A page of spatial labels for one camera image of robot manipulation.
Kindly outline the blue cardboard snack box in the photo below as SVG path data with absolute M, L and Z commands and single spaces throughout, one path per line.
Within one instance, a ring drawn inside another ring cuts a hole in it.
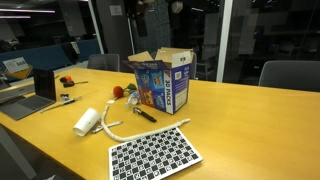
M 141 102 L 175 114 L 188 101 L 193 57 L 191 49 L 165 47 L 154 58 L 148 51 L 129 56 L 125 64 L 134 71 Z

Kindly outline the black handled peeler tool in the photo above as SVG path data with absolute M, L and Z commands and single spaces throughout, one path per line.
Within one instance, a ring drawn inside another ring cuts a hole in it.
M 148 119 L 151 122 L 156 122 L 155 118 L 153 118 L 151 115 L 147 114 L 146 112 L 144 112 L 143 110 L 141 110 L 138 107 L 134 107 L 133 112 L 142 115 L 144 118 Z

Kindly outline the yellow diamond sign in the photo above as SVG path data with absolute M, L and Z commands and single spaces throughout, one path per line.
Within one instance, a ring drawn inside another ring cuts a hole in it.
M 26 79 L 33 66 L 28 64 L 23 57 L 13 58 L 3 62 L 6 67 L 5 74 L 17 79 Z

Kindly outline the grey office chair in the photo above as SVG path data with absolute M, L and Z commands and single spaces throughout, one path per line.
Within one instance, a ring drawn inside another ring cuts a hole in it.
M 267 61 L 259 86 L 320 92 L 320 62 L 307 60 Z
M 93 54 L 89 57 L 88 69 L 120 71 L 120 57 L 118 54 Z

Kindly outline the red radish plush toy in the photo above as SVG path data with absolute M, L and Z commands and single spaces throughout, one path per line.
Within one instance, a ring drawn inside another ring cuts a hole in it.
M 115 86 L 112 90 L 113 96 L 115 98 L 121 98 L 124 96 L 125 92 L 128 92 L 129 94 L 132 94 L 137 90 L 137 87 L 130 83 L 127 87 L 122 88 L 121 86 Z

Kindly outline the white paper cup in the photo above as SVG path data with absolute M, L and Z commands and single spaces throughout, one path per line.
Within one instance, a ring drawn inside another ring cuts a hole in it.
M 88 108 L 73 127 L 73 132 L 78 136 L 85 136 L 100 119 L 100 113 L 93 108 Z

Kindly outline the checkerboard calibration board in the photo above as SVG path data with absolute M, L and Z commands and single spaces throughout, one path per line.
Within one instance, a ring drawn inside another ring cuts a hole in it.
M 161 180 L 203 160 L 179 128 L 109 148 L 109 180 Z

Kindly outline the small white tag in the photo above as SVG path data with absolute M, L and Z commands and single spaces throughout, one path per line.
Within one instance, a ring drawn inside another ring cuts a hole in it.
M 115 100 L 108 100 L 107 101 L 107 104 L 114 104 L 115 103 Z

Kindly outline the long metal rod tool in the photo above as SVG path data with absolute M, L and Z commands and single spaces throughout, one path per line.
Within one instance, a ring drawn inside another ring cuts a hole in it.
M 58 105 L 53 106 L 52 108 L 57 108 L 57 107 L 65 106 L 65 105 L 68 105 L 68 104 L 72 104 L 72 103 L 74 103 L 76 101 L 79 101 L 79 100 L 83 99 L 84 95 L 76 97 L 76 98 L 70 98 L 67 94 L 61 94 L 60 97 L 62 98 L 62 102 L 60 104 L 58 104 Z M 52 108 L 41 109 L 40 112 L 44 113 L 46 111 L 51 110 Z

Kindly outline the silver metal tool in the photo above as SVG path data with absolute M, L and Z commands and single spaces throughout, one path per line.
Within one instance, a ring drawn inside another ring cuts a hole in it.
M 106 127 L 110 128 L 110 127 L 121 125 L 121 124 L 123 124 L 123 121 L 117 121 L 117 122 L 113 122 L 113 123 L 107 124 Z M 91 133 L 96 134 L 101 130 L 103 130 L 103 126 L 102 125 L 98 125 L 98 126 L 94 127 L 91 130 Z

